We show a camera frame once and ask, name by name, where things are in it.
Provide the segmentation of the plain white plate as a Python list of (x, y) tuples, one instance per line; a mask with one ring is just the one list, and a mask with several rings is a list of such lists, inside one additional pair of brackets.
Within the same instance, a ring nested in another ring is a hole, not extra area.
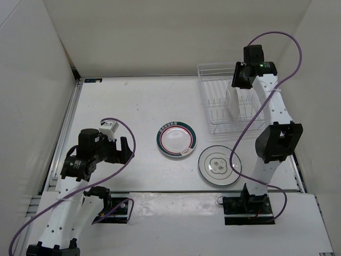
[(238, 90), (228, 86), (226, 89), (226, 106), (231, 118), (235, 121), (240, 117)]

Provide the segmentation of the green red rimmed plate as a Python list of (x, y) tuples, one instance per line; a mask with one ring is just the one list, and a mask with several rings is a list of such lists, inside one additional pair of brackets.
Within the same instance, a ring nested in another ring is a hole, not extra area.
[(165, 156), (183, 158), (194, 151), (197, 145), (197, 135), (187, 123), (168, 122), (158, 130), (156, 144), (159, 151)]

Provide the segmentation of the white plate green motif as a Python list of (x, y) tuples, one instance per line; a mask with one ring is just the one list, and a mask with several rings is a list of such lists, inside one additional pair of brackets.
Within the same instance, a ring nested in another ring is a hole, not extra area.
[(239, 179), (230, 166), (231, 149), (214, 145), (202, 151), (198, 159), (198, 169), (201, 176), (215, 186), (229, 186)]

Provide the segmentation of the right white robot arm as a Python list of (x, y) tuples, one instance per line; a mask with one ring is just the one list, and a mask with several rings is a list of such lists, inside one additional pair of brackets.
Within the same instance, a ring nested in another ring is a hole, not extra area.
[(236, 64), (232, 87), (256, 92), (265, 122), (264, 131), (255, 141), (257, 161), (239, 200), (245, 213), (254, 212), (265, 202), (267, 185), (280, 164), (294, 153), (303, 133), (302, 125), (288, 114), (277, 84), (277, 69), (273, 62), (264, 60), (262, 46), (244, 47), (243, 62)]

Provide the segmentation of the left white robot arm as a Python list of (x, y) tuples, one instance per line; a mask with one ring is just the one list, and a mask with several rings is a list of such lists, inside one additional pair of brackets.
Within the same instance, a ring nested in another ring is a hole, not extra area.
[(115, 139), (113, 128), (83, 129), (78, 144), (69, 149), (60, 173), (56, 202), (37, 214), (51, 216), (38, 242), (29, 245), (26, 255), (80, 255), (77, 241), (99, 213), (109, 213), (111, 192), (101, 182), (89, 185), (92, 173), (101, 163), (126, 167), (135, 150), (126, 137)]

